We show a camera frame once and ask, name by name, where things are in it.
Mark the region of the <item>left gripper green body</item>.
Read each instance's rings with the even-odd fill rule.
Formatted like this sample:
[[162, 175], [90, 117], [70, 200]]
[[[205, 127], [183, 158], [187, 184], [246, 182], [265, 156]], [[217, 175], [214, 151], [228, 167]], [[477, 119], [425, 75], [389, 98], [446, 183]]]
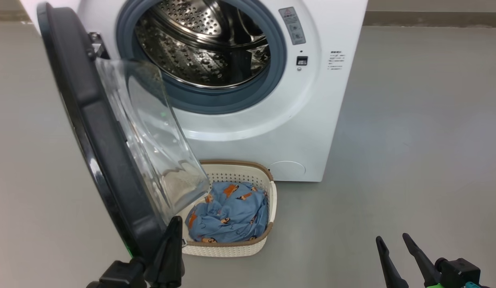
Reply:
[[88, 288], [147, 288], [144, 280], [146, 267], [142, 260], [133, 258], [129, 262], [115, 260], [97, 281]]

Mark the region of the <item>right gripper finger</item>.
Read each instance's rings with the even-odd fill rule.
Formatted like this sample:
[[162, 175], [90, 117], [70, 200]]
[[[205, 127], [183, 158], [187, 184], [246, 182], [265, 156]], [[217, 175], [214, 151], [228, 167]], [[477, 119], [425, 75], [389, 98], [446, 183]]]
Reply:
[[376, 246], [387, 288], [408, 288], [409, 285], [398, 273], [390, 258], [390, 253], [381, 236], [376, 237]]
[[409, 253], [416, 260], [420, 273], [425, 281], [424, 286], [427, 288], [439, 284], [441, 273], [435, 268], [431, 260], [413, 241], [412, 237], [408, 233], [403, 233], [403, 240]]

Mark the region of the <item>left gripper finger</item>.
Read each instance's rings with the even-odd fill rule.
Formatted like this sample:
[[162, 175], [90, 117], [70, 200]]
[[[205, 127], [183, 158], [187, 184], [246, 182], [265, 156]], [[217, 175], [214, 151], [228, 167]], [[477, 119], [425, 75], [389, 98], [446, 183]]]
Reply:
[[155, 258], [144, 272], [151, 288], [179, 288], [182, 286], [184, 262], [182, 259], [183, 220], [175, 216], [170, 220]]

